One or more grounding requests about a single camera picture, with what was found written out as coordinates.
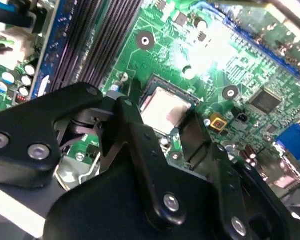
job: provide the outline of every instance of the cable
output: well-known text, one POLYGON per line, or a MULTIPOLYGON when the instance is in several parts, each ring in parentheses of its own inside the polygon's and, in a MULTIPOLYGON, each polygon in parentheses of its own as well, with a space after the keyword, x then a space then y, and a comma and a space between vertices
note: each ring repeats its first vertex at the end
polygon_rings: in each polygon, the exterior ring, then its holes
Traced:
POLYGON ((8 45, 14 45, 15 42, 14 41, 10 41, 10 40, 0 40, 0 44, 8 44, 8 45))

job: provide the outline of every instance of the surface-mount component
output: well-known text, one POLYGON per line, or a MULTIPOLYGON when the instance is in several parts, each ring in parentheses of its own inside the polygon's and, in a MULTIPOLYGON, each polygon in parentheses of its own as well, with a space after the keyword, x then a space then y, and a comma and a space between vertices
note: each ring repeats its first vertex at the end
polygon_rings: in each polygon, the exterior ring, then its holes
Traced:
POLYGON ((214 112, 209 117, 210 127, 221 132, 227 126, 227 120, 218 112, 214 112))
POLYGON ((141 116, 157 132, 170 135, 198 103, 197 98, 153 75, 141 95, 141 116))
POLYGON ((280 97, 276 96, 266 88, 260 89, 250 100, 250 106, 259 113, 270 114, 282 102, 280 97))
POLYGON ((203 32, 200 33, 198 40, 199 42, 203 42, 204 40, 206 40, 207 35, 205 35, 203 32))
POLYGON ((158 8, 158 10, 163 11, 165 9, 167 5, 167 2, 164 0, 159 0, 156 4, 156 7, 158 8))
POLYGON ((249 120, 249 116, 246 114, 244 109, 240 109, 239 107, 233 107, 231 109, 231 113, 235 119, 238 119, 242 123, 246 123, 249 120))
POLYGON ((269 134, 273 134, 275 131, 277 130, 277 127, 275 127, 274 125, 270 124, 267 128, 266 128, 266 132, 269 134))
POLYGON ((187 24, 188 22, 188 17, 187 15, 183 14, 182 12, 180 12, 176 17, 174 22, 178 25, 180 25, 181 27, 183 27, 185 24, 187 24))

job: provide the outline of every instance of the motherboard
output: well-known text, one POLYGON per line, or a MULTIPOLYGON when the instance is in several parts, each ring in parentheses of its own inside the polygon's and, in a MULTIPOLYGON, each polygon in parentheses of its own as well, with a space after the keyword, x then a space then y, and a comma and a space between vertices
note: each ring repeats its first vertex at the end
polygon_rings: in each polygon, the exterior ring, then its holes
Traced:
MULTIPOLYGON (((67 75, 63 69, 69 69, 71 61, 58 65, 68 44, 67 33, 74 31, 69 22, 81 4, 68 6, 64 18, 65 7, 56 12, 53 38, 40 57, 30 98, 51 92, 49 86, 85 82, 93 76, 105 95, 120 92, 139 105, 144 123, 155 130, 172 164, 190 168, 179 126, 196 112, 213 141, 227 150, 230 161, 251 164, 279 197, 300 185, 300 159, 288 150, 282 154, 276 144, 288 128, 300 125, 300 33, 285 16, 269 5, 144 0, 138 11, 134 9, 127 34, 118 38, 122 44, 113 45, 118 51, 112 63, 95 64, 102 53, 113 54, 107 52, 113 40, 105 34, 109 40, 102 43, 98 31, 105 26, 90 21, 80 57, 69 55, 75 65, 66 81, 59 81, 53 76, 67 75), (97 46, 106 47, 101 52, 97 46)), ((17 66, 21 75, 28 62, 31 59, 17 66)), ((0 66, 0 81, 4 72, 0 66)), ((0 111, 21 103, 18 90, 22 86, 20 81, 0 91, 0 111)), ((95 166, 99 151, 98 137, 85 135, 65 155, 95 166)))

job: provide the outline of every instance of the capacitor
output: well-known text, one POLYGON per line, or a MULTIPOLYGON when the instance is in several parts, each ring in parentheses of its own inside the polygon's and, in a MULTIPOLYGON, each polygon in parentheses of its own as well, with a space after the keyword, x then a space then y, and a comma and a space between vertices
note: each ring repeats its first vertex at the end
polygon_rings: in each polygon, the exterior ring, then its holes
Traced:
POLYGON ((247 153, 247 155, 250 159, 255 159, 256 158, 257 154, 256 154, 254 148, 251 145, 246 145, 244 147, 244 150, 245 150, 245 152, 247 153))
POLYGON ((243 158, 244 161, 246 161, 246 162, 250 161, 251 162, 251 159, 250 159, 249 155, 246 153, 246 151, 241 150, 239 152, 239 154, 243 158))
POLYGON ((169 145, 169 140, 167 138, 163 137, 163 138, 160 139, 160 144, 162 146, 168 146, 169 145))
POLYGON ((27 65, 24 66, 24 71, 29 76, 34 76, 36 74, 36 68, 38 65, 38 58, 32 60, 27 65))
POLYGON ((126 81, 128 81, 128 79, 129 79, 128 73, 124 72, 121 75, 120 82, 125 83, 126 81))
POLYGON ((25 86, 20 87, 18 92, 25 98, 28 97, 30 93, 29 89, 25 86))
POLYGON ((26 87, 30 87, 31 84, 32 84, 32 81, 33 81, 33 79, 32 79, 32 77, 30 77, 30 76, 23 75, 23 76, 21 77, 21 82, 22 82, 22 84, 23 84, 24 86, 26 86, 26 87))
POLYGON ((185 66, 182 70, 183 75, 186 79, 191 80, 196 76, 195 71, 192 69, 190 65, 185 66))
POLYGON ((111 87, 110 91, 120 92, 124 84, 121 81, 116 81, 111 87))
POLYGON ((15 81, 21 79, 21 73, 17 70, 6 71, 2 73, 1 78, 6 84, 14 84, 15 81))
POLYGON ((200 32, 204 32, 208 28, 208 23, 199 16, 194 19, 193 25, 200 32))
POLYGON ((0 81, 0 93, 6 93, 8 91, 7 85, 0 81))
POLYGON ((208 116, 203 115, 203 123, 206 127, 209 127, 211 125, 211 120, 208 118, 208 116))
POLYGON ((229 140, 224 140, 221 142, 221 145, 225 148, 225 150, 229 153, 229 154, 233 154, 233 152, 235 151, 234 145, 232 144, 231 141, 229 140))

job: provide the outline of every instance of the yellow component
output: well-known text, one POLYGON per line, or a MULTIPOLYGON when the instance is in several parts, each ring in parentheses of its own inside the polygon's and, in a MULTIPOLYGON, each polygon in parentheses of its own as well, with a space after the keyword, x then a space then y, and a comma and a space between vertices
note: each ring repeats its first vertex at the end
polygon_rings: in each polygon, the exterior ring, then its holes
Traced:
POLYGON ((220 113, 214 112, 209 117, 211 124, 210 127, 221 132, 227 126, 227 120, 225 120, 220 113))

